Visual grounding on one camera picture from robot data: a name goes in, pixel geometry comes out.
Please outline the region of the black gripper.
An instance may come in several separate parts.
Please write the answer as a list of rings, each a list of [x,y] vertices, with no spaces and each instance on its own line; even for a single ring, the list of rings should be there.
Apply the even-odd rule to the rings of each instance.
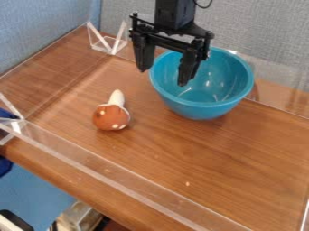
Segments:
[[[153,67],[155,47],[182,52],[178,85],[185,87],[201,62],[209,58],[209,44],[216,35],[196,23],[196,12],[155,12],[154,19],[134,12],[130,19],[130,38],[139,71]]]

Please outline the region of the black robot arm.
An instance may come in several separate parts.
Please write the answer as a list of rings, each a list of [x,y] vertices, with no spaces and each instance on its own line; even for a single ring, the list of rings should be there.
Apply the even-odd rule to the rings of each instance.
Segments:
[[[153,23],[142,19],[138,12],[130,15],[130,38],[139,71],[154,66],[157,46],[179,52],[181,87],[194,78],[201,62],[209,59],[216,36],[196,24],[194,16],[196,7],[205,9],[210,5],[201,6],[196,0],[155,0]]]

